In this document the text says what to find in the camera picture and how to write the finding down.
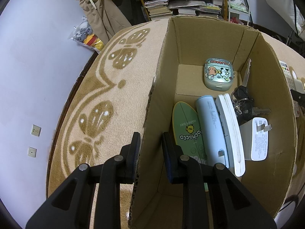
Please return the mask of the white TV remote control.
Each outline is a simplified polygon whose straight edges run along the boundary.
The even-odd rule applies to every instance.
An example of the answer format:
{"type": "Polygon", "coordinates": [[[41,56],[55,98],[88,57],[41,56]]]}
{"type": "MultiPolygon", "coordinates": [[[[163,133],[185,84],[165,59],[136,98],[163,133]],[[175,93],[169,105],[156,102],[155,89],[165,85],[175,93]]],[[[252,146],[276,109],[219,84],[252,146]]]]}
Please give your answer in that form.
{"type": "MultiPolygon", "coordinates": [[[[290,70],[288,68],[288,65],[281,60],[279,61],[279,63],[281,65],[282,71],[286,78],[286,82],[287,82],[289,90],[293,90],[295,88],[295,84],[294,84],[293,78],[291,76],[290,70]]],[[[294,101],[294,112],[295,112],[295,117],[298,118],[300,115],[300,111],[299,111],[299,105],[298,105],[297,101],[294,101]]]]}

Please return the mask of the light blue power bank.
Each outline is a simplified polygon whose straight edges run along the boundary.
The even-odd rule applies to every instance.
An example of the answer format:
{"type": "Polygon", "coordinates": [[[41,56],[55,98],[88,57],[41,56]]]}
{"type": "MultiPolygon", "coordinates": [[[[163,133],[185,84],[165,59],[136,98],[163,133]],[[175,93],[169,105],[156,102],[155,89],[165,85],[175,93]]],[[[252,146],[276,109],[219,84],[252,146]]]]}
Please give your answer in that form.
{"type": "Polygon", "coordinates": [[[222,163],[229,168],[229,156],[214,98],[209,95],[202,96],[197,99],[195,104],[202,128],[208,165],[214,166],[222,163]]]}

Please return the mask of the cardboard box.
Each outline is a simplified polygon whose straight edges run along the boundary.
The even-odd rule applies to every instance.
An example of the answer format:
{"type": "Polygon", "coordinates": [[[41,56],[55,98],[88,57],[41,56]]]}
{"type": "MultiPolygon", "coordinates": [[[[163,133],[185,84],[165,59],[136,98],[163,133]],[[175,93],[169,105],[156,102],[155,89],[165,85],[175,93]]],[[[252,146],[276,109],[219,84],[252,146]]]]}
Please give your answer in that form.
{"type": "Polygon", "coordinates": [[[203,82],[203,65],[211,57],[230,61],[238,79],[246,61],[252,61],[248,89],[257,107],[270,109],[272,130],[267,158],[248,161],[241,182],[275,217],[294,186],[297,157],[294,104],[276,52],[259,31],[213,18],[176,16],[149,27],[144,59],[153,63],[157,57],[157,77],[144,123],[130,226],[182,226],[182,186],[168,182],[158,141],[170,128],[175,102],[194,104],[200,96],[217,96],[203,82]]]}

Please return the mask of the white square charger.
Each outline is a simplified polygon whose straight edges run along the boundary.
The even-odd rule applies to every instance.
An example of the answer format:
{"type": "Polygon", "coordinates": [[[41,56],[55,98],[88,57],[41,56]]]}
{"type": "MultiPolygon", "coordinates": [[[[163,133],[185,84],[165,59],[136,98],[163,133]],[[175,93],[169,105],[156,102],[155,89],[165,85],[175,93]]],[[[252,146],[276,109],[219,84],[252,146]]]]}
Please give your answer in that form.
{"type": "Polygon", "coordinates": [[[293,78],[293,81],[294,81],[294,90],[301,94],[304,94],[304,84],[302,83],[302,81],[295,78],[293,78]]]}

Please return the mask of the white plug adapter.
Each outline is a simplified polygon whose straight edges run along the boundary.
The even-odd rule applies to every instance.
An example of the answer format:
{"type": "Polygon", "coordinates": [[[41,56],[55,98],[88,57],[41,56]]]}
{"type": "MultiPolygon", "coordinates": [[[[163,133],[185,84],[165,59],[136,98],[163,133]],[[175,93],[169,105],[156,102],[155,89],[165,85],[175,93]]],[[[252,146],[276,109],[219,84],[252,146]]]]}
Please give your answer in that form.
{"type": "Polygon", "coordinates": [[[272,125],[263,117],[255,117],[239,126],[245,160],[263,161],[268,154],[268,132],[272,125]]]}

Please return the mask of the bunch of keys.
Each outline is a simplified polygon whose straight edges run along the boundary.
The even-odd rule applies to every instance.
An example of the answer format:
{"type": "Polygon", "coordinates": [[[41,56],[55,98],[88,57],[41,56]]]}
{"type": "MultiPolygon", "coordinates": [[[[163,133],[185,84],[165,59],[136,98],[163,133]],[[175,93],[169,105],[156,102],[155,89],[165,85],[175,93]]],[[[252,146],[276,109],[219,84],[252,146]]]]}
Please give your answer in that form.
{"type": "Polygon", "coordinates": [[[250,68],[251,59],[249,58],[242,84],[231,93],[231,101],[239,125],[252,120],[258,115],[269,115],[271,112],[269,108],[262,109],[254,106],[254,99],[249,94],[247,88],[250,76],[250,68]]]}

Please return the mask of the green cartoon remote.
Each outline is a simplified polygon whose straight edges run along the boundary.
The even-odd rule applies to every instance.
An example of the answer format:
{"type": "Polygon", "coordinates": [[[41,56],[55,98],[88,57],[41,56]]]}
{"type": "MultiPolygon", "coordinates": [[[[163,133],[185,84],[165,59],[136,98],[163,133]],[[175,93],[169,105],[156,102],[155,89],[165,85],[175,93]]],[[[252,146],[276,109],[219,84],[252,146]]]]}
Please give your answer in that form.
{"type": "Polygon", "coordinates": [[[176,145],[182,148],[182,152],[198,163],[207,164],[202,129],[196,110],[186,102],[177,102],[173,107],[172,127],[176,145]]]}

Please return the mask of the white slim remote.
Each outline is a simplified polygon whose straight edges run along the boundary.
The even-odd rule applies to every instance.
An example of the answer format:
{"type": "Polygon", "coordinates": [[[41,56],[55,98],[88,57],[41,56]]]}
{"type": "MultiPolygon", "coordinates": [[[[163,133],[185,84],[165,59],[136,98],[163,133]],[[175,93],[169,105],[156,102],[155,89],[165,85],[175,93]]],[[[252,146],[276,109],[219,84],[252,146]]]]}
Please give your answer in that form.
{"type": "Polygon", "coordinates": [[[224,139],[229,158],[229,167],[236,177],[241,177],[246,171],[245,155],[237,117],[228,93],[218,95],[215,100],[223,128],[224,139]]]}

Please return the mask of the cartoon earbuds case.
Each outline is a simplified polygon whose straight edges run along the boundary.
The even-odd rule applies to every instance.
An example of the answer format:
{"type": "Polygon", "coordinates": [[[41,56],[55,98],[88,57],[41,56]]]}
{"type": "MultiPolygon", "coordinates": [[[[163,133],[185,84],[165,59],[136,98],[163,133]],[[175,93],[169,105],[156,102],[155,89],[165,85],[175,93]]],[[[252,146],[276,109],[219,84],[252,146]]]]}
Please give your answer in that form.
{"type": "Polygon", "coordinates": [[[233,65],[228,60],[209,58],[204,63],[204,84],[210,90],[229,90],[234,76],[233,65]]]}

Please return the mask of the beige floral rug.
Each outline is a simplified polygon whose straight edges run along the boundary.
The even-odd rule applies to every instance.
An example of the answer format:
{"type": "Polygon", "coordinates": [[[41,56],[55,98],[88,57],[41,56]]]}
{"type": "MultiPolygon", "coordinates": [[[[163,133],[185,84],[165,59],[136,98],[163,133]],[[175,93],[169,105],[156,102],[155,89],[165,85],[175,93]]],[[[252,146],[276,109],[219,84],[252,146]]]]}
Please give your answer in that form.
{"type": "MultiPolygon", "coordinates": [[[[152,85],[156,81],[157,57],[144,59],[145,38],[151,22],[119,31],[102,49],[71,101],[54,153],[49,162],[47,194],[82,163],[98,165],[118,154],[130,143],[134,132],[144,133],[144,123],[152,85]]],[[[261,33],[276,52],[299,76],[304,76],[304,58],[280,41],[261,33]]],[[[279,213],[273,217],[287,221],[304,197],[304,115],[297,121],[297,157],[293,168],[293,188],[279,213]]],[[[135,185],[120,188],[120,222],[130,226],[135,185]]]]}

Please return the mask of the white utility cart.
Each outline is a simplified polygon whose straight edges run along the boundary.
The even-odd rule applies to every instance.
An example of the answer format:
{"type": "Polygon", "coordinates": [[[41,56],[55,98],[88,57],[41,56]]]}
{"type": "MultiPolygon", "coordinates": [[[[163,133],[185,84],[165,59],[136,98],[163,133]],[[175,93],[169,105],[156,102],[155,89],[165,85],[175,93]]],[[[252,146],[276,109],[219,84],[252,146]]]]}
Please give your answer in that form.
{"type": "Polygon", "coordinates": [[[237,24],[251,24],[250,5],[251,0],[227,0],[228,20],[237,24]]]}

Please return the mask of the wooden bookshelf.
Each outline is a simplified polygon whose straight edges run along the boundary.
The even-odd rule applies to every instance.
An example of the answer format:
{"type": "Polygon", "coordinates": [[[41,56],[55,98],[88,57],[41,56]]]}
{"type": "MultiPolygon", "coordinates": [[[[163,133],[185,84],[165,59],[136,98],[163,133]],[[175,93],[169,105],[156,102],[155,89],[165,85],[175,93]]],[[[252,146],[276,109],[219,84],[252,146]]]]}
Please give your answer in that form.
{"type": "MultiPolygon", "coordinates": [[[[148,15],[144,3],[151,0],[140,1],[145,14],[148,15]]],[[[205,15],[227,19],[227,0],[169,0],[169,9],[173,15],[205,15]]]]}

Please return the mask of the stack of books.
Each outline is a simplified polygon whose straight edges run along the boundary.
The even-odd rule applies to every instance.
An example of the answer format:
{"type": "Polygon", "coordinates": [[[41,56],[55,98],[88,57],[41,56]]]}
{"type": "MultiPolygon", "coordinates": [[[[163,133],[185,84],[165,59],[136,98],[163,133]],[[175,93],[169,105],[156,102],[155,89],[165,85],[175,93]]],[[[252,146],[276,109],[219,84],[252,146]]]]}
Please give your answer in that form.
{"type": "Polygon", "coordinates": [[[173,13],[169,9],[169,0],[151,0],[144,3],[150,20],[170,18],[173,13]]]}

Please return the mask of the plush toys in bag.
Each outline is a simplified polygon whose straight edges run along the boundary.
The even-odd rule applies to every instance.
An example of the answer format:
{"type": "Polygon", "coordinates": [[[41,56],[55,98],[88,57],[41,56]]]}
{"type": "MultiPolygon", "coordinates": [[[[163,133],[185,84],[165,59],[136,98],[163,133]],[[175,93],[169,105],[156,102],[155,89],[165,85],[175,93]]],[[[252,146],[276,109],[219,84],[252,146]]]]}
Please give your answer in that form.
{"type": "Polygon", "coordinates": [[[87,17],[85,16],[82,17],[82,22],[74,27],[68,38],[82,46],[96,51],[97,53],[100,53],[104,48],[104,43],[94,33],[87,17]]]}

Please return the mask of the tan coat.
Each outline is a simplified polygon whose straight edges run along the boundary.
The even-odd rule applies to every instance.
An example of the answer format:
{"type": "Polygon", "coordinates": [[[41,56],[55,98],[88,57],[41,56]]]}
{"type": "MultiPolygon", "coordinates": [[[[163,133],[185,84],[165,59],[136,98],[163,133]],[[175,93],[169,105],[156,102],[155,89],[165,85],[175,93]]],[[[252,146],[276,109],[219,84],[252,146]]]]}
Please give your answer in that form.
{"type": "Polygon", "coordinates": [[[119,31],[131,26],[112,0],[78,0],[94,34],[107,44],[119,31]]]}

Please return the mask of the wall socket lower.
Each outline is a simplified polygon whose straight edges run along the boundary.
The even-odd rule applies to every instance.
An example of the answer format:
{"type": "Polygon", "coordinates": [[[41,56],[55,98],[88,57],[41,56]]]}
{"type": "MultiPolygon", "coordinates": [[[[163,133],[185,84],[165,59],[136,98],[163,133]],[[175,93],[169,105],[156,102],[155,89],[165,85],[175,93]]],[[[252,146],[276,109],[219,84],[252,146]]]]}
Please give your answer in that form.
{"type": "Polygon", "coordinates": [[[35,157],[36,157],[36,153],[37,153],[37,149],[36,149],[36,148],[33,148],[33,147],[29,147],[29,148],[28,148],[27,155],[28,155],[29,157],[35,158],[35,157]]]}

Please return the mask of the wall socket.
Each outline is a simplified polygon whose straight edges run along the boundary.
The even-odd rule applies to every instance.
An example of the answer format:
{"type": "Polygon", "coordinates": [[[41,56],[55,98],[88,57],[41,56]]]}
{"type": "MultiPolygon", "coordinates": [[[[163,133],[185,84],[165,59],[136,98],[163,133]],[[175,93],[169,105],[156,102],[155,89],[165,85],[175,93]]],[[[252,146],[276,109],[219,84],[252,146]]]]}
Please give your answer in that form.
{"type": "Polygon", "coordinates": [[[37,153],[37,149],[36,149],[36,148],[33,148],[33,147],[29,147],[29,148],[28,148],[27,155],[28,155],[29,157],[35,158],[35,157],[36,157],[36,153],[37,153]]]}
{"type": "Polygon", "coordinates": [[[39,137],[41,133],[41,127],[37,125],[33,125],[31,129],[31,135],[39,137]]]}

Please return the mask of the wall socket upper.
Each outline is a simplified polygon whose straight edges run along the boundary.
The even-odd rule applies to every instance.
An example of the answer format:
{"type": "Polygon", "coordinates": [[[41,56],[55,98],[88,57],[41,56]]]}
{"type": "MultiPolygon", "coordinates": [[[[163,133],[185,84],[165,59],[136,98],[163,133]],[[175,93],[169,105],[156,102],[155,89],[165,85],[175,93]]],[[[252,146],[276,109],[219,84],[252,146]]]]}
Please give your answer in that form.
{"type": "Polygon", "coordinates": [[[41,127],[37,125],[33,125],[31,129],[31,135],[39,137],[41,133],[41,127]]]}

